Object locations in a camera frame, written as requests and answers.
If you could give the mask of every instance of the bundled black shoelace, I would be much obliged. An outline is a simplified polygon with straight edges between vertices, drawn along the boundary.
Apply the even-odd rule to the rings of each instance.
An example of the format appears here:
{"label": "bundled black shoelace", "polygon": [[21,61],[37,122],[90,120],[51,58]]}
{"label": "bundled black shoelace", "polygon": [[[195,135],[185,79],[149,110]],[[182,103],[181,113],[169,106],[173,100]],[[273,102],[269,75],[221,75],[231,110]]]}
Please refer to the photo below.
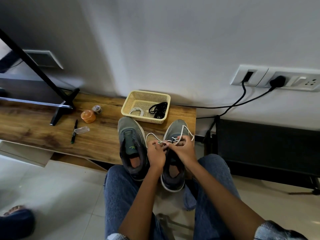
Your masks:
{"label": "bundled black shoelace", "polygon": [[154,115],[155,119],[163,119],[166,115],[167,106],[168,106],[167,102],[155,104],[151,106],[151,108],[149,109],[149,113]]}

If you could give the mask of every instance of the wooden tabletop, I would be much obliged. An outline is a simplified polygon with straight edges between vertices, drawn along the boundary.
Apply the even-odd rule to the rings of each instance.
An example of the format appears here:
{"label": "wooden tabletop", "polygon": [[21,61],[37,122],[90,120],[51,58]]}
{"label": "wooden tabletop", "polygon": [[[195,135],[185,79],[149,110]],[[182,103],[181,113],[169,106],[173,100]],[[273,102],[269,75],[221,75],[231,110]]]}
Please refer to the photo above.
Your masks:
{"label": "wooden tabletop", "polygon": [[[0,101],[0,140],[48,149],[86,159],[112,164],[122,164],[119,156],[118,120],[123,117],[121,108],[125,99],[95,96],[79,93],[74,100],[76,110],[64,115],[56,126],[49,123],[55,107],[18,102]],[[94,105],[102,107],[102,114],[86,124],[80,117],[85,109]],[[71,137],[75,120],[78,128],[88,126],[89,132],[76,135],[75,143]],[[170,105],[167,119],[163,124],[138,122],[145,133],[154,133],[163,138],[169,125],[184,120],[194,135],[196,128],[196,109]]]}

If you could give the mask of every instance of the television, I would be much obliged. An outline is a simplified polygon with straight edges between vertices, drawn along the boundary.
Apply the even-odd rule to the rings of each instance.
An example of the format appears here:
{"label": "television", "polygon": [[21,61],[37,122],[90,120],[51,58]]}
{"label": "television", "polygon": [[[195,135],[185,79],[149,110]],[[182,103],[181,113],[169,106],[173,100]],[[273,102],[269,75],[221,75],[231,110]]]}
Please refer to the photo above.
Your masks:
{"label": "television", "polygon": [[0,100],[58,107],[50,125],[75,108],[79,89],[66,94],[0,29]]}

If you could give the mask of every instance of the pen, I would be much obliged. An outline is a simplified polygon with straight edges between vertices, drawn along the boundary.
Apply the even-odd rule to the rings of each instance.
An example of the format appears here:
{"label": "pen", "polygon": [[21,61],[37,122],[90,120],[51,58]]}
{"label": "pen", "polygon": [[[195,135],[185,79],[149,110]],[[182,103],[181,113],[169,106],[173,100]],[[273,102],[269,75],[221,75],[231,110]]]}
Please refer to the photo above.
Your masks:
{"label": "pen", "polygon": [[75,129],[78,127],[78,120],[75,121],[74,124],[74,128],[73,128],[73,134],[72,134],[72,138],[71,138],[71,144],[73,144],[75,142],[75,138],[76,138],[76,133],[75,133]]}

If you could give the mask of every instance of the yellow plastic basket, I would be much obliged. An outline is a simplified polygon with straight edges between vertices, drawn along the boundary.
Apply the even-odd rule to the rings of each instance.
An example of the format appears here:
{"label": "yellow plastic basket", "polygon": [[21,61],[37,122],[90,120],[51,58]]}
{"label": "yellow plastic basket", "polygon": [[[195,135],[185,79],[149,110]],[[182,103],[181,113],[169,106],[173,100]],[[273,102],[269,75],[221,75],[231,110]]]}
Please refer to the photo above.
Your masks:
{"label": "yellow plastic basket", "polygon": [[[131,91],[127,96],[127,99],[122,106],[121,113],[124,116],[132,117],[134,120],[154,124],[162,124],[163,121],[165,121],[165,119],[167,118],[170,100],[171,97],[168,94],[134,90]],[[162,119],[156,119],[154,118],[154,114],[149,113],[149,109],[151,106],[162,102],[168,103],[165,116]],[[130,114],[130,111],[133,108],[141,108],[143,110],[143,116],[140,116],[141,111],[139,110],[133,111]]]}

